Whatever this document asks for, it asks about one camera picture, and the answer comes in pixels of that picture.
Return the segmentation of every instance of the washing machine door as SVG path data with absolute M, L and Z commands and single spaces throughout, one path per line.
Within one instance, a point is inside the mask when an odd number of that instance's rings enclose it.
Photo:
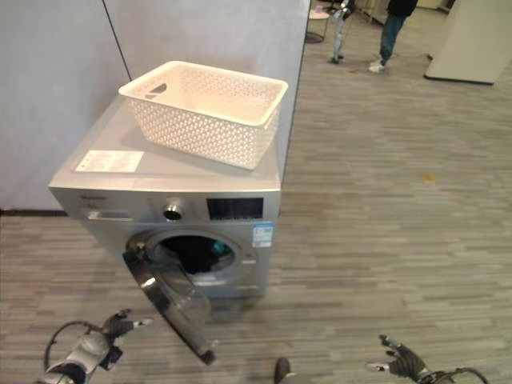
M 202 335 L 210 302 L 189 279 L 179 257 L 161 245 L 165 237 L 165 233 L 135 235 L 123 258 L 160 315 L 205 364 L 211 364 L 212 345 Z

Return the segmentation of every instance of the jeans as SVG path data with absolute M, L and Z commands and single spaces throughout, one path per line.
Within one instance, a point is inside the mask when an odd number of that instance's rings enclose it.
M 385 65 L 391 58 L 398 32 L 400 32 L 400 29 L 403 27 L 406 18 L 407 16 L 388 14 L 381 36 L 381 64 Z

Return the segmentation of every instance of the silver washing machine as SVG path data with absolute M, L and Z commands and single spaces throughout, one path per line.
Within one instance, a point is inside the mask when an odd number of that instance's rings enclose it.
M 148 142 L 117 98 L 50 183 L 206 363 L 208 298 L 262 295 L 281 202 L 275 146 L 253 171 Z

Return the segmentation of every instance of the label sticker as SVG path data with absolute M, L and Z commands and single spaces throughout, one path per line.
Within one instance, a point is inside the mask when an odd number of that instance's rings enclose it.
M 272 246 L 272 235 L 274 234 L 274 224 L 271 222 L 262 222 L 253 225 L 253 247 L 267 248 Z
M 144 152 L 139 150 L 90 150 L 77 172 L 135 172 Z

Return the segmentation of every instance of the laundry basket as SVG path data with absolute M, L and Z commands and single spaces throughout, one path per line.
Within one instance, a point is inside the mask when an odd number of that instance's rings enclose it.
M 119 93 L 147 140 L 252 170 L 274 139 L 287 88 L 272 78 L 168 62 Z

